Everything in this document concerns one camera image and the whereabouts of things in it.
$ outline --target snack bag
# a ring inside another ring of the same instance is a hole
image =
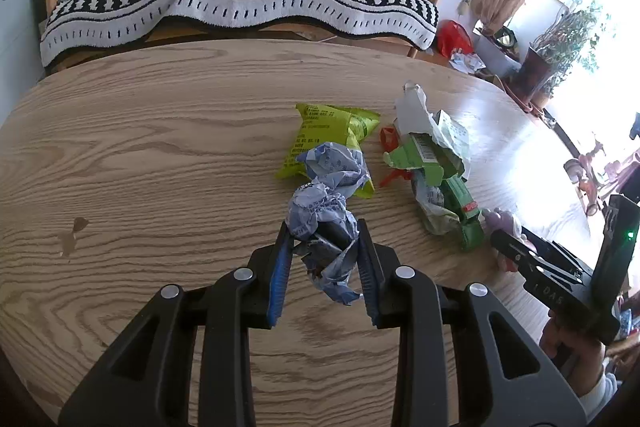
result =
[[[305,165],[296,161],[297,156],[324,142],[336,142],[359,151],[360,142],[380,122],[378,113],[357,107],[298,103],[296,109],[302,117],[302,125],[284,165],[276,172],[276,178],[306,175]],[[356,190],[355,195],[370,198],[373,192],[373,183],[367,181],[364,187]]]

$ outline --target wood grain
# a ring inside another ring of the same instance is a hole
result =
[[[159,287],[209,285],[275,239],[304,181],[273,176],[300,125],[296,102],[365,107],[390,123],[407,79],[424,87],[431,110],[468,128],[468,184],[481,206],[514,210],[593,262],[562,169],[568,153],[488,82],[299,41],[192,42],[101,58],[46,78],[0,129],[0,344],[47,413],[57,415]],[[388,169],[377,136],[363,150],[380,181]],[[539,336],[546,310],[520,275],[498,273],[489,248],[464,254],[454,237],[429,236],[407,183],[351,198],[349,208],[403,263],[458,288],[486,283]],[[60,257],[58,235],[77,217],[89,224]],[[398,332],[375,330],[362,302],[343,307],[318,293],[298,259],[277,328],[251,331],[251,349],[258,425],[389,424]]]

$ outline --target flower pot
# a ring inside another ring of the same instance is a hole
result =
[[[524,64],[511,79],[509,88],[523,105],[529,105],[533,95],[548,80],[550,75],[551,66],[546,63],[544,58],[529,48]]]
[[[531,103],[538,109],[544,109],[549,100],[551,100],[551,97],[541,89],[537,90],[531,97]]]

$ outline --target potted plant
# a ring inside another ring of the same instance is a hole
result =
[[[600,33],[594,32],[601,12],[602,6],[593,1],[588,8],[564,15],[531,44],[522,68],[510,84],[523,105],[528,106],[533,100],[543,107],[553,90],[567,79],[575,62],[592,73],[598,68],[594,51],[611,19],[607,14],[600,23]]]

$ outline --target crumpled paper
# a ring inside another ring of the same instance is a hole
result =
[[[451,67],[455,70],[467,74],[474,74],[476,71],[486,67],[482,58],[478,57],[476,53],[469,53],[468,55],[453,53],[451,54],[449,64],[451,64]]]
[[[412,171],[411,188],[415,200],[422,209],[422,222],[428,232],[444,235],[455,230],[460,225],[458,214],[444,206],[444,195],[438,187],[426,184],[424,172],[421,169]]]
[[[294,253],[302,256],[313,285],[335,302],[349,305],[359,299],[348,287],[358,253],[358,223],[344,195],[316,178],[293,193],[285,222],[301,241]]]
[[[362,151],[349,149],[335,142],[324,142],[297,156],[305,164],[309,179],[318,179],[345,198],[371,179]]]
[[[437,145],[443,148],[445,154],[448,153],[454,160],[462,162],[464,168],[462,177],[469,179],[471,154],[466,128],[444,111],[438,112],[436,123],[427,110],[427,95],[418,84],[412,82],[404,84],[404,96],[396,100],[396,113],[398,133],[403,142],[409,133],[427,133]]]

